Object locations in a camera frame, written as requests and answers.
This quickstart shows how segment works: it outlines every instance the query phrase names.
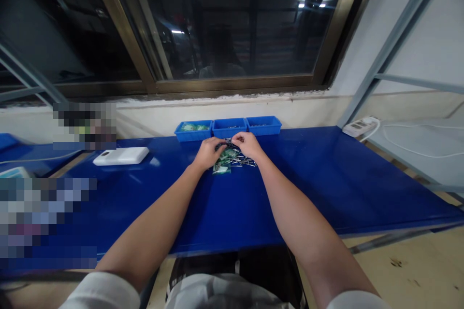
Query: window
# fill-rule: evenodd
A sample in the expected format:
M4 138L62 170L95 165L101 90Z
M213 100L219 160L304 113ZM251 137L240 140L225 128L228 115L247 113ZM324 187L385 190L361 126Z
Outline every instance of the window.
M0 0L0 30L68 97L308 90L328 86L360 2Z

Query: white sleeve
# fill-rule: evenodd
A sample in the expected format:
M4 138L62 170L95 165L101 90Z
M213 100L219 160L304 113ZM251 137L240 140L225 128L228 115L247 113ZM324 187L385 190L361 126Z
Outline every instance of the white sleeve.
M391 309L379 296L366 291L346 291L339 294L327 309Z
M138 309L135 288L117 275L88 274L59 309Z

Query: hand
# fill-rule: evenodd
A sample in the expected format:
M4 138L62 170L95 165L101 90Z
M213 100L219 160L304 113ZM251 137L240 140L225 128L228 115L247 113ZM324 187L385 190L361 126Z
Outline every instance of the hand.
M262 156L266 156L253 133L240 132L235 134L232 138L232 143L240 147L240 150L245 156L255 161Z
M219 143L224 143L224 145L215 151L215 148ZM226 149L226 147L227 145L225 144L225 140L218 139L216 137L203 140L192 165L198 167L202 171L211 168L219 159L219 156Z

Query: green component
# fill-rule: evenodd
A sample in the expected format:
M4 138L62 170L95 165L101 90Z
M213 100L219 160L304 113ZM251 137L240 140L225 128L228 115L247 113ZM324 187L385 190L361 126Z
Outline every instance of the green component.
M238 156L238 152L234 151L231 148L225 149L223 153L225 153L230 158L235 158Z
M209 127L204 125L197 125L197 130L209 130Z
M220 159L213 166L213 175L221 175L231 172L231 164Z
M197 127L194 124L188 122L184 122L182 128L180 128L181 131L194 131L196 129Z
M226 151L223 151L223 152L221 153L221 155L219 156L219 160L220 160L220 161L224 161L224 160L227 160L227 159L229 159L229 156L227 155L227 152L226 152Z

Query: floor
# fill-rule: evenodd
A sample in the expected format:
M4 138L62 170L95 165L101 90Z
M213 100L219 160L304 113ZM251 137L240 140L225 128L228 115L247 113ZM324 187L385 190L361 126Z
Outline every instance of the floor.
M392 161L385 153L378 153ZM411 177L415 173L395 165ZM447 202L459 202L446 193L437 193ZM347 247L376 238L344 240ZM464 308L464 226L445 232L423 235L394 245L355 255L377 291L395 309ZM163 308L173 258L167 258L153 287L149 309ZM310 308L316 308L311 289L300 271ZM76 288L77 283L42 282L9 284L7 296L15 309L56 309Z

